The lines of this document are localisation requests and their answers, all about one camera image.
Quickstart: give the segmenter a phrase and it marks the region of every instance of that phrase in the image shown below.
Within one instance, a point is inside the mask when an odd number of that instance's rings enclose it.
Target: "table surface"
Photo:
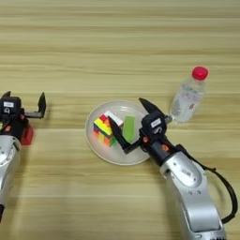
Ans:
[[[91,152],[84,122],[111,99],[154,101],[168,111],[198,65],[210,69],[207,94],[189,124],[167,135],[240,190],[239,0],[2,0],[1,93],[27,110],[44,91],[44,120],[22,150],[7,210],[5,240],[180,239],[164,180],[152,160],[109,164]],[[231,210],[209,176],[219,213]],[[240,218],[226,225],[239,238]]]

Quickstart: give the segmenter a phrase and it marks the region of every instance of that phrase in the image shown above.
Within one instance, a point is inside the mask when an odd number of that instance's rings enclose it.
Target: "white plate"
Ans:
[[[88,116],[85,124],[86,140],[91,149],[102,159],[118,165],[135,165],[149,158],[141,148],[137,148],[129,154],[125,154],[118,142],[109,147],[94,136],[94,121],[106,111],[114,113],[123,121],[130,115],[135,117],[135,139],[139,138],[141,121],[147,115],[143,107],[130,101],[116,100],[106,102],[96,107]]]

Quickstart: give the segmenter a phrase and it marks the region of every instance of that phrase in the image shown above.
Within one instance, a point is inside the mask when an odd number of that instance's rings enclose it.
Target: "plastic bottle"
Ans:
[[[170,115],[179,123],[190,120],[199,107],[205,93],[205,79],[208,70],[205,67],[195,67],[190,78],[184,81],[172,102]]]

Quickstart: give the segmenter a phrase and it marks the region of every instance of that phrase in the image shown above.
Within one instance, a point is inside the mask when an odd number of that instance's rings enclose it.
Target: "red bottle cap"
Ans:
[[[191,74],[191,76],[194,79],[199,80],[199,81],[205,80],[207,75],[208,75],[208,70],[205,67],[195,67],[192,70],[192,74]]]

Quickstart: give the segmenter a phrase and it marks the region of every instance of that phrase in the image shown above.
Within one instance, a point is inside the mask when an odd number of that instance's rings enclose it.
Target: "green block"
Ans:
[[[127,116],[124,120],[124,130],[123,135],[125,139],[131,143],[134,140],[135,134],[135,117],[134,116]]]

